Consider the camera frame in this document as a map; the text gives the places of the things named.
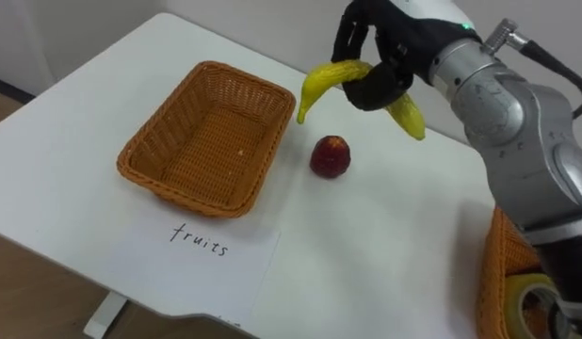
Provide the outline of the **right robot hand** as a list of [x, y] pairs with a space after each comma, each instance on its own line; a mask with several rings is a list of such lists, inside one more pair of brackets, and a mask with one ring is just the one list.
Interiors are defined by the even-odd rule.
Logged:
[[360, 58], [371, 26], [376, 28], [380, 63], [364, 78], [343, 84], [348, 100], [364, 111], [395, 102], [412, 86], [415, 76], [429, 83], [430, 67], [451, 43], [481, 41], [474, 29], [461, 24], [416, 19], [385, 0], [354, 0], [341, 18], [331, 60]]

